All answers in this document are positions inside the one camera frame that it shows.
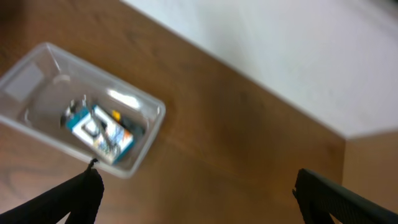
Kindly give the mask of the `blue white screwdriver box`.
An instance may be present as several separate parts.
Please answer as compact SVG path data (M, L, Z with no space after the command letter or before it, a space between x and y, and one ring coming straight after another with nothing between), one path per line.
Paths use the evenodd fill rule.
M98 105L71 105L60 122L108 164L118 163L136 144L133 133Z

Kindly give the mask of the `clear plastic container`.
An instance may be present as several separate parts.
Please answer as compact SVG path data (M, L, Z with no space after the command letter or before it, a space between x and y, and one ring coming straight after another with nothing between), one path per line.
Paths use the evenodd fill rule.
M1 122L81 161L96 154L68 129L60 117L69 102L86 95L105 112L120 112L145 129L116 164L100 159L97 167L128 179L148 153L166 114L162 101L99 67L53 45L42 43L1 77Z

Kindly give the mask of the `small steel claw hammer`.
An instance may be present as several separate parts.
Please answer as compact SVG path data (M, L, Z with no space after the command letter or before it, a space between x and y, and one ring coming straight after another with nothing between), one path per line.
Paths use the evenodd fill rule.
M90 113L86 95L71 100L60 117L60 127L72 130L83 118Z

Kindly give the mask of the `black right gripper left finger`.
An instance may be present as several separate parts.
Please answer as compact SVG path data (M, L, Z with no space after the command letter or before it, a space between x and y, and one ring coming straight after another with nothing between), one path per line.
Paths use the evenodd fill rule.
M94 223L104 183L92 159L84 172L1 214L1 223Z

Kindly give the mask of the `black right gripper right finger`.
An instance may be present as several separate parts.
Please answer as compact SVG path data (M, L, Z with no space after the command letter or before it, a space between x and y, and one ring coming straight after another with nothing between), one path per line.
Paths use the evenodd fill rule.
M300 169L293 189L306 224L397 224L397 214L326 179Z

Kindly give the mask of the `black yellow screwdriver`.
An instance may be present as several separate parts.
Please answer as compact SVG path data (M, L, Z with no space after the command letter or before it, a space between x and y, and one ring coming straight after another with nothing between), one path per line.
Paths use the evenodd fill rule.
M143 136L145 134L145 129L138 123L133 122L128 117L122 115L116 110L112 110L111 116L126 130L128 130L133 135Z

